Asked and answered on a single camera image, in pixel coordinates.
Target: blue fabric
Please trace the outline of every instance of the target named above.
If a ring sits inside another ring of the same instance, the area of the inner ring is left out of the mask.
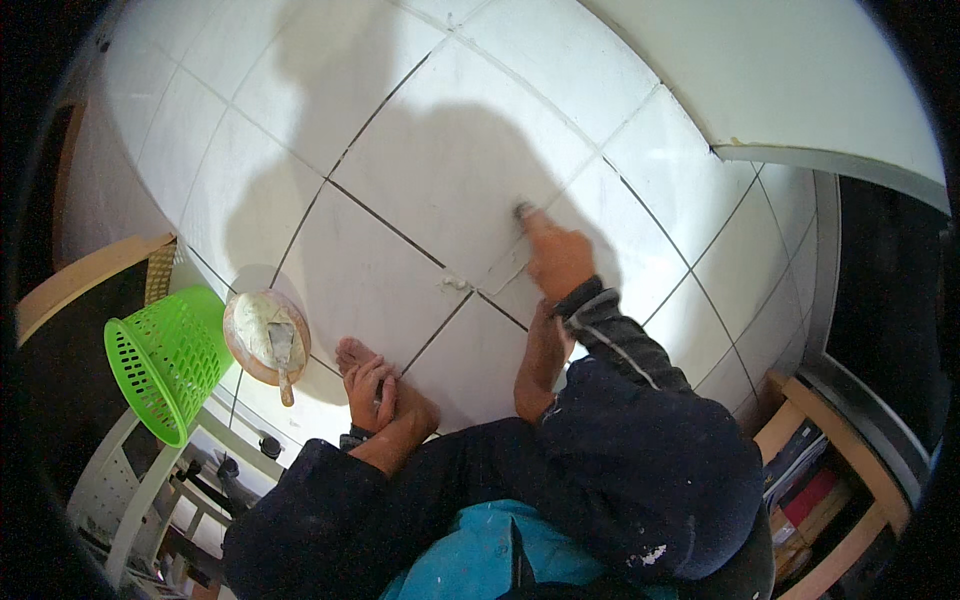
[[[533,507],[516,500],[497,500],[458,512],[449,534],[400,573],[380,598],[496,598],[506,593],[513,566],[511,518],[538,582],[583,586],[605,570],[543,521]]]

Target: green plastic basket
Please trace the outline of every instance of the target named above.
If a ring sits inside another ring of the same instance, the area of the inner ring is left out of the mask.
[[[233,363],[224,342],[224,303],[202,285],[104,325],[113,376],[143,424],[182,447],[187,425]]]

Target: person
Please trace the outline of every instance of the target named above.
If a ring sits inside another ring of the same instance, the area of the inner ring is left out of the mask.
[[[238,597],[669,598],[743,544],[762,494],[756,444],[620,314],[586,236],[541,210],[522,218],[543,301],[518,417],[425,443],[437,407],[341,340],[350,433],[343,449],[307,442],[227,529]],[[571,339],[589,354],[554,394]]]

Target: white wall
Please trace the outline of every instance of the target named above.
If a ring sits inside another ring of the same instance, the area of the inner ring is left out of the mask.
[[[947,210],[921,101],[855,0],[581,2],[647,61],[721,157],[835,163]]]

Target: tiled floor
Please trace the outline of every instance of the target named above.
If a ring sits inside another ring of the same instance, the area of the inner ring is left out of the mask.
[[[803,355],[812,173],[718,160],[574,0],[131,2],[89,96],[64,253],[169,227],[152,198],[180,234],[175,289],[298,303],[296,405],[239,369],[208,403],[277,437],[282,464],[348,427],[342,335],[404,369],[444,430],[513,413],[538,299],[520,197],[588,234],[624,312],[738,416]],[[147,216],[84,238],[103,213]]]

